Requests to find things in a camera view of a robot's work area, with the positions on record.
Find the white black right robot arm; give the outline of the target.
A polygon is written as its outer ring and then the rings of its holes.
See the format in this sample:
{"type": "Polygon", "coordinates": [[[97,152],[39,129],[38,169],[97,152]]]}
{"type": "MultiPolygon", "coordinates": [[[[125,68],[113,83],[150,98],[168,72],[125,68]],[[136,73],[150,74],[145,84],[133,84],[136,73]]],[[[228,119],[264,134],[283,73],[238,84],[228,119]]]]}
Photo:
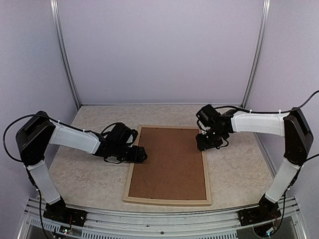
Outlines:
{"type": "Polygon", "coordinates": [[[212,105],[197,113],[201,130],[196,136],[199,151],[223,147],[232,133],[254,133],[275,169],[274,179],[258,206],[239,212],[241,220],[260,220],[280,216],[278,201],[294,184],[314,141],[311,128],[300,108],[274,113],[254,112],[230,107],[220,113],[212,105]]]}

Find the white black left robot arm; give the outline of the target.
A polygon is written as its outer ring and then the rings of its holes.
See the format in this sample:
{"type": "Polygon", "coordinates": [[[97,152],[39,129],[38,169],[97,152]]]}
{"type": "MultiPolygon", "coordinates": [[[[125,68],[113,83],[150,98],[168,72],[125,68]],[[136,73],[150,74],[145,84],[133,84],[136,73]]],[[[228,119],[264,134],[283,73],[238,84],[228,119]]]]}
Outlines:
{"type": "Polygon", "coordinates": [[[143,163],[147,159],[144,147],[134,145],[138,137],[135,129],[121,122],[110,127],[110,131],[104,129],[101,133],[78,129],[39,111],[17,132],[16,143],[21,161],[39,196],[46,201],[45,218],[79,225],[86,217],[85,211],[67,207],[55,187],[45,163],[45,153],[50,145],[81,150],[104,161],[114,157],[118,163],[143,163]]]}

